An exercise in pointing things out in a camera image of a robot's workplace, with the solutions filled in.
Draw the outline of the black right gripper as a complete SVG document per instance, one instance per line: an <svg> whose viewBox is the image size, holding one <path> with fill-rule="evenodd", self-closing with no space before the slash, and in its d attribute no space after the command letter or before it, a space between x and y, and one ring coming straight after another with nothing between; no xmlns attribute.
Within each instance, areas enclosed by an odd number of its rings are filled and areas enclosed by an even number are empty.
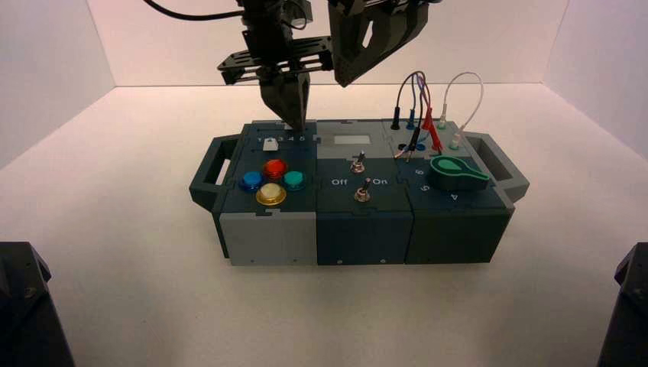
<svg viewBox="0 0 648 367"><path fill-rule="evenodd" d="M350 85L414 39L441 0L328 0L335 81ZM401 6L388 9L383 4Z"/></svg>

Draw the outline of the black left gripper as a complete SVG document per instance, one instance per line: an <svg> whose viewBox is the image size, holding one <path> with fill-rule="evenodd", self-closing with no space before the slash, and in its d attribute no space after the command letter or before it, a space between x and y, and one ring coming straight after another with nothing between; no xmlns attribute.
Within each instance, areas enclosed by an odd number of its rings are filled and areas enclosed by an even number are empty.
<svg viewBox="0 0 648 367"><path fill-rule="evenodd" d="M240 1L247 49L217 66L227 85L257 80L265 105L303 130L310 76L334 69L331 37L295 38L313 20L309 1Z"/></svg>

